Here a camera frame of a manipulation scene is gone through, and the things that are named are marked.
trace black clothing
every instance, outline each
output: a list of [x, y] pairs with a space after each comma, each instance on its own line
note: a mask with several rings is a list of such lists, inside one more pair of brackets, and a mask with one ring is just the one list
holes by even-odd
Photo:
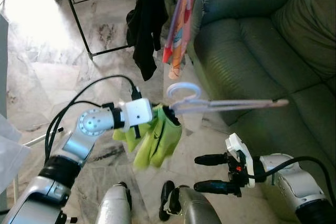
[[135, 46], [133, 59], [145, 81], [156, 69], [153, 53], [161, 49], [160, 33], [167, 19], [164, 0], [136, 0], [135, 9], [127, 14], [127, 43]]

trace hanging fabric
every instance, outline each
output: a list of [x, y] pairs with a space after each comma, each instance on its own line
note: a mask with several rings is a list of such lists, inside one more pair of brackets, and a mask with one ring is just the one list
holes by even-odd
[[145, 81], [156, 70], [153, 53], [161, 49], [160, 34], [167, 19], [164, 0], [136, 0], [135, 9], [127, 14], [127, 43], [135, 46], [133, 59]]
[[167, 42], [163, 51], [163, 62], [172, 57], [169, 77], [177, 79], [180, 76], [180, 63], [190, 40], [190, 19], [194, 0], [178, 0], [169, 29]]

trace white marble tile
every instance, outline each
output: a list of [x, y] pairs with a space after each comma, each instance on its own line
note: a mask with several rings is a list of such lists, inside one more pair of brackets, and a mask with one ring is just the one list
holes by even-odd
[[46, 125], [50, 123], [49, 118], [41, 113], [27, 112], [27, 111], [16, 111], [13, 112], [9, 117], [9, 121], [15, 124], [15, 127], [20, 131], [34, 131], [41, 127], [41, 125]]
[[44, 89], [75, 89], [79, 67], [39, 62], [34, 62], [31, 65]]
[[77, 94], [75, 90], [46, 89], [46, 94], [52, 104], [71, 101]]
[[41, 113], [48, 118], [51, 103], [24, 53], [8, 52], [7, 116]]
[[183, 136], [173, 156], [162, 167], [198, 181], [212, 179], [216, 174], [221, 174], [221, 179], [227, 180], [227, 168], [224, 165], [202, 166], [194, 163], [197, 156], [224, 153], [226, 138], [226, 134], [202, 127], [190, 136]]
[[197, 131], [202, 125], [203, 113], [183, 114], [184, 127], [192, 132]]
[[202, 118], [202, 126], [212, 128], [219, 132], [230, 134], [228, 126], [225, 124], [218, 112], [204, 113]]
[[97, 52], [125, 46], [126, 15], [134, 9], [134, 0], [101, 0], [97, 2], [96, 12], [90, 31], [91, 51]]

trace sunlight on floor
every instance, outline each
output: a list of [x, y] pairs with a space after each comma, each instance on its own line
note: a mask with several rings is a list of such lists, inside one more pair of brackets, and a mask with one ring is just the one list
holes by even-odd
[[20, 32], [35, 40], [64, 47], [70, 43], [64, 22], [55, 0], [6, 0], [3, 12], [11, 21], [20, 24]]

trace colorful towel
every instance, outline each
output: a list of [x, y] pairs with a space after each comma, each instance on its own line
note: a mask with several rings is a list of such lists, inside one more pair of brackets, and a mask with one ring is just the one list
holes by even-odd
[[169, 29], [167, 42], [163, 51], [163, 62], [167, 63], [172, 56], [169, 77], [180, 76], [180, 63], [190, 40], [190, 17], [194, 0], [178, 0]]

